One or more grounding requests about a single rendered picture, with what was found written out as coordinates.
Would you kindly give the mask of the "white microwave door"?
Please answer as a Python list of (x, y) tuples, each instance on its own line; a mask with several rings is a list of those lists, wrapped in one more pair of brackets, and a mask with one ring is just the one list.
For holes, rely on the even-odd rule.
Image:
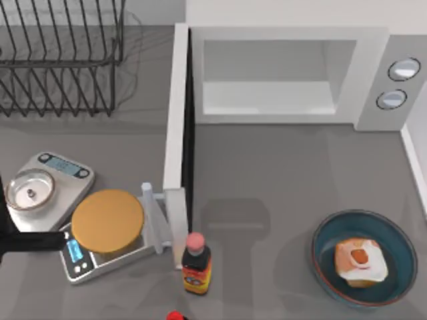
[(191, 30), (174, 28), (167, 138), (163, 170), (167, 218), (172, 234), (173, 264), (181, 269), (187, 234), (193, 221), (195, 107)]

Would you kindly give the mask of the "dark sauce bottle pink cap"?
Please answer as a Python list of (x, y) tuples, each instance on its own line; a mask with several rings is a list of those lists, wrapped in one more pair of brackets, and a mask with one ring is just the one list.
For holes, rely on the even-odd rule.
[(211, 250), (205, 237), (198, 232), (187, 236), (181, 259), (184, 289), (196, 295), (205, 295), (211, 281)]

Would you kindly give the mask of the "silver scale with orange plate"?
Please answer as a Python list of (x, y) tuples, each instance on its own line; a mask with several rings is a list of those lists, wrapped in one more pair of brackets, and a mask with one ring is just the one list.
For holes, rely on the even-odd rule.
[(68, 281), (80, 284), (155, 253), (142, 199), (119, 189), (86, 197), (61, 228)]

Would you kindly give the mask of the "silver scale with glass dish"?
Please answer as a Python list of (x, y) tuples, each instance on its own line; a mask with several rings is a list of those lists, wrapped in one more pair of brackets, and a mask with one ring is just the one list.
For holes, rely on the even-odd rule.
[(38, 153), (5, 185), (11, 220), (21, 232), (57, 231), (94, 182), (92, 168), (56, 153)]

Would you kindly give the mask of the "pale microwave oven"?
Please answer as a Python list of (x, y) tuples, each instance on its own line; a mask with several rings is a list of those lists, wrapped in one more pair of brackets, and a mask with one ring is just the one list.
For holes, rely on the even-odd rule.
[[(398, 131), (427, 80), (427, 35), (383, 27), (191, 27), (195, 118), (199, 124), (351, 124)], [(388, 77), (415, 58), (419, 73)], [(407, 100), (382, 110), (376, 99), (401, 89)]]

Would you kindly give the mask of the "egg toast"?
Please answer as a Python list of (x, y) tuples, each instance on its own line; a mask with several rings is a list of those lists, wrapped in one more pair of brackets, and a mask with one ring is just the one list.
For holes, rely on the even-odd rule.
[(367, 288), (386, 280), (388, 265), (379, 244), (368, 238), (349, 238), (334, 251), (334, 267), (339, 277), (354, 288)]

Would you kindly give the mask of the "blue bowl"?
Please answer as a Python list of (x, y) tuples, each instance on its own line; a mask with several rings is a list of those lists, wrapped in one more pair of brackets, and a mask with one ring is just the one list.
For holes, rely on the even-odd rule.
[(395, 222), (372, 211), (347, 209), (327, 216), (314, 229), (310, 267), (335, 300), (377, 308), (407, 295), (416, 281), (418, 257)]

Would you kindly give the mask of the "round microwave knob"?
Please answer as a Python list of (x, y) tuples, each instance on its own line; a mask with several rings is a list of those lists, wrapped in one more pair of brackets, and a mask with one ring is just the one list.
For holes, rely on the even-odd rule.
[(415, 77), (420, 70), (419, 60), (410, 57), (391, 64), (388, 68), (388, 77), (395, 82), (403, 82)]
[(381, 93), (376, 99), (376, 105), (382, 110), (397, 109), (406, 102), (407, 94), (401, 89)]

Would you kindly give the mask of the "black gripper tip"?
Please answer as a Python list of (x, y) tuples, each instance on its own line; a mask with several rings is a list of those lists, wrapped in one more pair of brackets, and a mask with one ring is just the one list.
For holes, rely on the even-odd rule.
[(0, 264), (7, 253), (61, 251), (64, 232), (20, 232), (11, 220), (0, 175)]

